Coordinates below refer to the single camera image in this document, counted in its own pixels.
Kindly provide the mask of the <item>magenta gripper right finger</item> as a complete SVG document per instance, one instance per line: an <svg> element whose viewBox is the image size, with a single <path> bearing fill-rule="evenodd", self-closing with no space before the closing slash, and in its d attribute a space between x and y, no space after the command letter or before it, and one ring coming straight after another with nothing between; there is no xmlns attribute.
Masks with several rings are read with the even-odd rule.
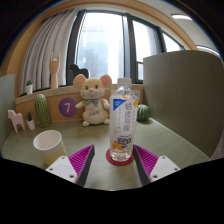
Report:
<svg viewBox="0 0 224 224"><path fill-rule="evenodd" d="M167 156L156 156L137 145L133 146L133 156L143 186L180 170Z"/></svg>

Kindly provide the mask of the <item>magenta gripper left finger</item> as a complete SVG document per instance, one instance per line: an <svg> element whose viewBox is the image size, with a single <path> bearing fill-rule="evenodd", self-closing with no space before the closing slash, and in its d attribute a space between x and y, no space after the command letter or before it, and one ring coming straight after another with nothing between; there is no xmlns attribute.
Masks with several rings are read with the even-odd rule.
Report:
<svg viewBox="0 0 224 224"><path fill-rule="evenodd" d="M60 156L47 171L84 187L94 155L94 146L87 146L69 157Z"/></svg>

